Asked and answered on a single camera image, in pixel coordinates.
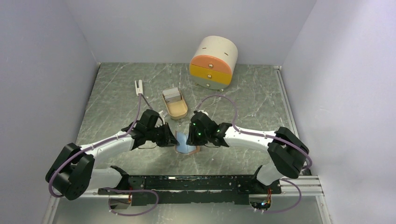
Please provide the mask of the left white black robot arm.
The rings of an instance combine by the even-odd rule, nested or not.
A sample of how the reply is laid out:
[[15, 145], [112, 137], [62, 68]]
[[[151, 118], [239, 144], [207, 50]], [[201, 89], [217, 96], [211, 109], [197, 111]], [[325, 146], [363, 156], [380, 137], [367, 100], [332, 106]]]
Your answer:
[[151, 109], [145, 110], [139, 119], [108, 138], [81, 146], [75, 143], [65, 145], [45, 176], [50, 194], [75, 200], [92, 189], [114, 190], [117, 194], [131, 190], [126, 171], [117, 166], [96, 168], [96, 165], [137, 149], [147, 141], [158, 147], [179, 144], [169, 124]]

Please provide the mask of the stack of grey cards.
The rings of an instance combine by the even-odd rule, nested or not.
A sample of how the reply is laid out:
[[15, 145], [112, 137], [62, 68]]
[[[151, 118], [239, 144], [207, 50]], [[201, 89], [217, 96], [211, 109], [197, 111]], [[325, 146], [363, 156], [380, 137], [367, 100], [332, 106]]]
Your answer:
[[167, 101], [179, 101], [181, 100], [181, 93], [177, 87], [172, 87], [163, 90], [163, 97]]

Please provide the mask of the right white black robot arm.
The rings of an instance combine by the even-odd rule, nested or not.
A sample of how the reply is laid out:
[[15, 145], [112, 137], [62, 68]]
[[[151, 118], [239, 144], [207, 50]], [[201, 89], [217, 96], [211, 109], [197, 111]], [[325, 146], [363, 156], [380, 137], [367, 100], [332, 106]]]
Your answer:
[[185, 142], [190, 146], [212, 143], [217, 147], [244, 147], [267, 154], [270, 161], [256, 170], [252, 180], [257, 193], [264, 193], [270, 184], [283, 177], [297, 179], [311, 162], [307, 146], [286, 127], [258, 131], [232, 123], [217, 124], [204, 111], [194, 112]]

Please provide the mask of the pink card holder wallet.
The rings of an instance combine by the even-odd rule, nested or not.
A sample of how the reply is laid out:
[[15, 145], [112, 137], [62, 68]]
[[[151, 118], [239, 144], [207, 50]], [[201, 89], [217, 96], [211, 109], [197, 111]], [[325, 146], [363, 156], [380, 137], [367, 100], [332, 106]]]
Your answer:
[[175, 146], [175, 151], [179, 154], [190, 155], [200, 151], [199, 146], [193, 146], [187, 144], [188, 135], [183, 132], [175, 132], [175, 138], [178, 141], [178, 145]]

